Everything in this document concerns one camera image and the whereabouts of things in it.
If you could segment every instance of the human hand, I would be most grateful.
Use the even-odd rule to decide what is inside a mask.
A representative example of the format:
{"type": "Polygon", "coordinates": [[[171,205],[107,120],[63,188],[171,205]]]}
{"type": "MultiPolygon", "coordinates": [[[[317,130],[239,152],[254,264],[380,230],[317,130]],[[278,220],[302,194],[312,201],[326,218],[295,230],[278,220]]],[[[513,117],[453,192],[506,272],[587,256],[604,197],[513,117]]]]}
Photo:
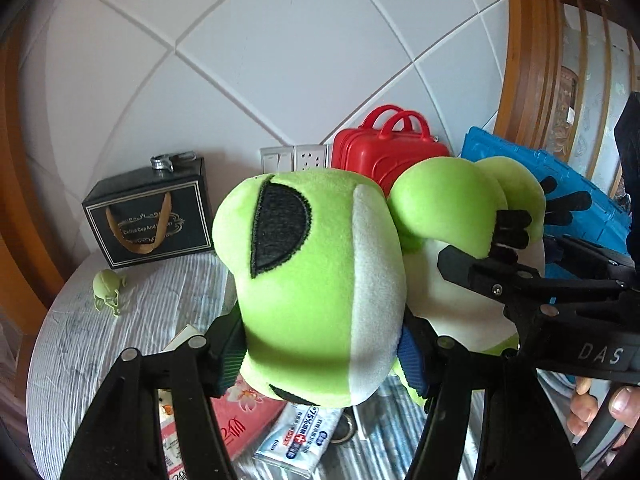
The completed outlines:
{"type": "MultiPolygon", "coordinates": [[[[576,436],[583,436],[591,421],[598,413],[598,401],[589,395],[591,379],[577,378],[575,393],[571,399],[571,413],[566,424],[576,436]]],[[[632,428],[640,418],[640,388],[625,386],[620,388],[611,398],[609,413],[629,428],[632,428]]],[[[623,434],[615,447],[622,446],[628,437],[628,431],[623,434]]]]}

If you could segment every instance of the black gift box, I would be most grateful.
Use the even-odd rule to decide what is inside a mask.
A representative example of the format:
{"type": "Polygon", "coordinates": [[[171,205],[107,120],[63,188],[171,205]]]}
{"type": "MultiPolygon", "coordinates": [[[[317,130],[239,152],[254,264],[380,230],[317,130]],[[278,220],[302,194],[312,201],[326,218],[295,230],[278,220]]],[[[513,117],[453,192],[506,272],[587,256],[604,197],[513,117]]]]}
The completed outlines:
{"type": "Polygon", "coordinates": [[[112,269],[213,248],[202,158],[106,178],[82,206],[112,269]]]}

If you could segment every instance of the table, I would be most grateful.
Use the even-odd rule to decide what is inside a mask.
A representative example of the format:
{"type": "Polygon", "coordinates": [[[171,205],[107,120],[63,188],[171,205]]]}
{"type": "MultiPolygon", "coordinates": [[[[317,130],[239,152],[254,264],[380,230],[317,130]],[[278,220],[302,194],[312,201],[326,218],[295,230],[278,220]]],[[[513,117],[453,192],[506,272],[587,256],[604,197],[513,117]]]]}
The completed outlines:
{"type": "MultiPolygon", "coordinates": [[[[76,270],[51,307],[31,359],[27,418],[40,475],[57,480],[76,429],[100,383],[120,352],[161,351],[185,325],[204,332],[235,301],[233,280],[212,253],[191,254],[120,270],[127,275],[122,314],[94,308],[92,280],[107,264],[94,253],[76,270]]],[[[378,425],[367,440],[357,436],[330,445],[315,480],[404,478],[424,426],[425,415],[398,378],[389,377],[375,394],[378,425]]],[[[472,478],[480,435],[482,399],[474,396],[462,478],[472,478]]],[[[235,461],[239,480],[300,479],[252,458],[258,438],[235,461]]]]}

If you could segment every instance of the alcohol wipes packet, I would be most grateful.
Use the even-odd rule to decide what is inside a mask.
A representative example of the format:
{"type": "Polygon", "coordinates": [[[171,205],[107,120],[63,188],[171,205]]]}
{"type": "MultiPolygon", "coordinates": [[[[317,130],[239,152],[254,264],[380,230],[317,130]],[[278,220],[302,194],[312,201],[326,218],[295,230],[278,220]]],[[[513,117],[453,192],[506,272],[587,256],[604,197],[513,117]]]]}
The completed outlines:
{"type": "Polygon", "coordinates": [[[325,452],[342,409],[286,405],[254,458],[309,478],[325,452]]]}

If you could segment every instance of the red case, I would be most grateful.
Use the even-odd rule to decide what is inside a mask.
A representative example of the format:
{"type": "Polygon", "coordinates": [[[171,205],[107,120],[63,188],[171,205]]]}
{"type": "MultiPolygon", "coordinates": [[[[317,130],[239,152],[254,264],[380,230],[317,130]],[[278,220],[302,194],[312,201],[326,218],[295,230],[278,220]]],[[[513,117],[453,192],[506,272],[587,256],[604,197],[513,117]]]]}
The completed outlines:
{"type": "Polygon", "coordinates": [[[431,137],[424,117],[412,110],[385,105],[373,110],[362,126],[338,132],[331,167],[368,176],[388,196],[394,182],[405,170],[432,156],[449,156],[449,150],[431,137]],[[397,113],[385,122],[381,130],[375,129],[377,118],[388,110],[397,113]],[[413,131],[411,117],[418,119],[421,132],[413,131]],[[404,121],[402,131],[393,131],[401,120],[404,121]]]}

